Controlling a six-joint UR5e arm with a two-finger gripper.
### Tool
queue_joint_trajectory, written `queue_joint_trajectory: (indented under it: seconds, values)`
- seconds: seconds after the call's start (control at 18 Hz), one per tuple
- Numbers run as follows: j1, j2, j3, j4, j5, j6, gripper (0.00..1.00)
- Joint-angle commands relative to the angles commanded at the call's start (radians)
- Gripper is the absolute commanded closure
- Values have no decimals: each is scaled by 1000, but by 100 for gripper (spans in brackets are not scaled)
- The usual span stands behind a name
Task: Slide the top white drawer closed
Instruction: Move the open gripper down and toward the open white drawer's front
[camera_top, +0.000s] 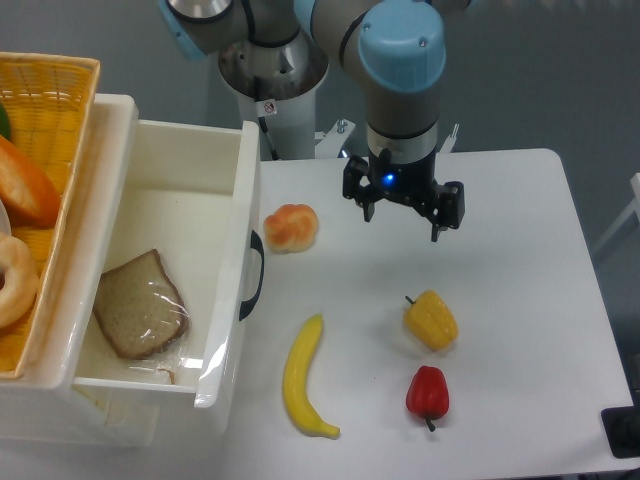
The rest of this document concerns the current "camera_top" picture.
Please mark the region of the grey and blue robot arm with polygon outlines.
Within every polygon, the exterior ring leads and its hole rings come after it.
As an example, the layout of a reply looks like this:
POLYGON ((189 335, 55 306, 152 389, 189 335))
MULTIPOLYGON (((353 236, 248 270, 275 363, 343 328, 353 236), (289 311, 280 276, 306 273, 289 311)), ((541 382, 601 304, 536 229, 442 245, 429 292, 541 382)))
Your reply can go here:
POLYGON ((162 1, 183 54, 216 55, 243 119, 269 160, 315 149, 315 93, 331 64, 360 87, 367 154, 352 156, 342 193, 366 218, 387 200, 414 209, 434 234, 460 226, 464 187, 438 183, 435 157, 444 13, 457 1, 162 1))

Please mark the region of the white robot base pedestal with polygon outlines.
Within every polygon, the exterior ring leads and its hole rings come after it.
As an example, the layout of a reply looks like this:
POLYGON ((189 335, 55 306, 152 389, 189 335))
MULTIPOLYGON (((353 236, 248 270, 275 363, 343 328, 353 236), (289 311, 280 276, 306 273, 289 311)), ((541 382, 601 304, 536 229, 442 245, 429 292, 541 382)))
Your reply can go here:
POLYGON ((304 31, 277 46, 235 43, 219 53, 218 67, 241 119, 258 125, 261 159, 315 156, 316 91, 329 62, 304 31))

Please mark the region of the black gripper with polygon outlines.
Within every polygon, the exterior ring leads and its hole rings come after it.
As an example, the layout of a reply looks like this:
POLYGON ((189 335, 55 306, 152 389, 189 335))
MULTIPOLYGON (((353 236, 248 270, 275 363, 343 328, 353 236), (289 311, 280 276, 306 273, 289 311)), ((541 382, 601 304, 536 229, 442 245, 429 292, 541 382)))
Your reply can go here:
POLYGON ((352 155, 343 170, 342 196, 362 209, 365 222, 375 212, 375 202, 385 199, 428 213, 432 224, 431 241, 441 232, 460 227, 465 215, 465 190, 462 182, 440 185, 435 179, 436 152, 410 163, 396 160, 389 149, 369 153, 367 159, 352 155))

